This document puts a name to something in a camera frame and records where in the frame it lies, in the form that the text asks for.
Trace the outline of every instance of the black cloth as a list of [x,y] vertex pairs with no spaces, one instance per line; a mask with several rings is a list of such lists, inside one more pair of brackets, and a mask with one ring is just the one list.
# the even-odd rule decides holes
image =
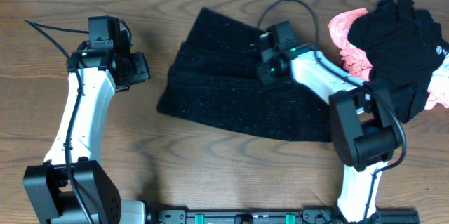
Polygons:
[[260,83],[256,31],[203,8],[169,70],[158,112],[259,137],[330,141],[329,109],[315,93],[291,77]]
[[428,10],[415,10],[412,0],[381,0],[374,12],[357,18],[348,33],[373,65],[370,80],[387,82],[402,122],[424,109],[431,76],[449,50]]

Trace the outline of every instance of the pink cloth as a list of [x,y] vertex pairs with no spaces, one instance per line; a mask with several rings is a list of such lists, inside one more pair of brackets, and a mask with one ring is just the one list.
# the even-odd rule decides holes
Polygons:
[[329,32],[334,44],[342,49],[340,55],[343,60],[343,68],[356,77],[370,81],[370,71],[373,66],[367,59],[365,51],[356,48],[348,41],[348,32],[352,23],[366,13],[368,11],[362,8],[335,16],[329,22]]
[[[353,76],[370,81],[370,71],[373,66],[367,59],[365,51],[355,47],[348,41],[348,32],[352,23],[366,13],[368,11],[361,8],[335,16],[329,22],[329,32],[334,44],[342,49],[340,55],[343,60],[343,68]],[[443,64],[432,75],[432,80],[427,90],[430,96],[427,98],[426,110],[434,108],[437,103],[442,104],[445,108],[449,108],[449,53],[446,52],[445,55],[446,59]]]

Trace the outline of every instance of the black clothing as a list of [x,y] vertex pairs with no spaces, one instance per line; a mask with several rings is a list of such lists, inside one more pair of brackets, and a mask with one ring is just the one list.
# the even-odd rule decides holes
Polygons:
[[374,12],[357,18],[348,40],[366,52],[370,80],[387,82],[396,116],[407,122],[424,109],[432,73],[444,60],[441,25],[412,0],[381,0]]

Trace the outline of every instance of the sparkly black fabric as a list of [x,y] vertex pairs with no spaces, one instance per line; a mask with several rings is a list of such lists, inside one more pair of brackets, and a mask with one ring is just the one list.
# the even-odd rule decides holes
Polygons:
[[256,29],[203,8],[175,63],[158,111],[254,136],[330,141],[328,106],[291,77],[263,86]]

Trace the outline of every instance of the table surface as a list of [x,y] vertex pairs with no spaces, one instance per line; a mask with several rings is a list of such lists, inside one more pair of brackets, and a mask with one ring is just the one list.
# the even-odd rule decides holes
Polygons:
[[[0,223],[36,223],[22,185],[58,132],[67,98],[65,58],[25,24],[87,29],[88,17],[123,18],[133,31],[152,79],[118,93],[109,106],[102,166],[123,198],[190,209],[299,209],[332,205],[342,163],[332,143],[284,142],[215,129],[156,112],[167,71],[201,7],[255,25],[276,0],[0,0]],[[321,50],[340,63],[327,24],[338,13],[373,10],[379,0],[304,0],[320,20]],[[448,0],[414,0],[443,25],[449,40]],[[278,7],[264,26],[290,20],[311,41],[313,25],[295,4]],[[84,34],[49,33],[72,52]],[[408,154],[382,175],[377,205],[416,208],[423,223],[449,219],[449,110],[437,105],[404,125]]]

